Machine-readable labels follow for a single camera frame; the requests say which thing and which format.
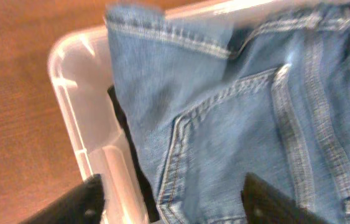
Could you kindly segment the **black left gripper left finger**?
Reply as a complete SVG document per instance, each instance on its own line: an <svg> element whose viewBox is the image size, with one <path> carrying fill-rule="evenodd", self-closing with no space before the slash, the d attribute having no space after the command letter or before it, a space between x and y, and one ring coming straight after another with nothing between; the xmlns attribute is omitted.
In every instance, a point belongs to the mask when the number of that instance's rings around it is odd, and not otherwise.
<svg viewBox="0 0 350 224"><path fill-rule="evenodd" d="M94 174L23 223L100 224L104 207L103 181Z"/></svg>

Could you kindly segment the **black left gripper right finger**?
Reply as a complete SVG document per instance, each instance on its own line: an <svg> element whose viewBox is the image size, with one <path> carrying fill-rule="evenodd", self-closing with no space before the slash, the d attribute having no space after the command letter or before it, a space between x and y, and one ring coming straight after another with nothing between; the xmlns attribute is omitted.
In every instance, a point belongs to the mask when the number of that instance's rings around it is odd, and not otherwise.
<svg viewBox="0 0 350 224"><path fill-rule="evenodd" d="M241 199L250 224L328 224L253 173L246 174Z"/></svg>

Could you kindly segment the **black cloth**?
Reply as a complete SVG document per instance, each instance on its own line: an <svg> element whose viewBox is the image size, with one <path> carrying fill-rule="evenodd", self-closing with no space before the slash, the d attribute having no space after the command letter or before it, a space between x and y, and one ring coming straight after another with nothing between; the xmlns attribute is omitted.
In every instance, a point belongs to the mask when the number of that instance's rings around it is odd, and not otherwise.
<svg viewBox="0 0 350 224"><path fill-rule="evenodd" d="M133 140L132 140L131 132L130 132L130 129L129 129L129 126L127 123L127 118L126 118L126 115L118 102L115 87L113 85L108 88L108 95L112 101L114 112L116 115L116 119L118 120L120 127L123 129L125 136L126 136L126 139L128 141L128 144L129 144L132 162L133 162L133 165L135 168L140 191L141 191L143 199L144 199L145 207L147 209L147 213L149 216L149 222L150 223L157 222L160 220L160 215L159 215L159 212L158 212L157 207L156 207L156 203L154 200L152 189L151 189L149 181L147 180L146 176L144 175L142 169L140 168L140 164L139 164L139 161L137 158L137 151L136 151L135 145L134 145Z"/></svg>

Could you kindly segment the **dark blue jeans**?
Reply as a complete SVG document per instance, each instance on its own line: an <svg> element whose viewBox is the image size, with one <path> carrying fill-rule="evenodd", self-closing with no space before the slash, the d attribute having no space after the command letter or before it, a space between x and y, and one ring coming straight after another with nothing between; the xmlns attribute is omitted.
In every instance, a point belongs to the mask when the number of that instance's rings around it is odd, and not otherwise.
<svg viewBox="0 0 350 224"><path fill-rule="evenodd" d="M245 223L252 172L350 223L350 4L253 27L106 13L114 87L165 223Z"/></svg>

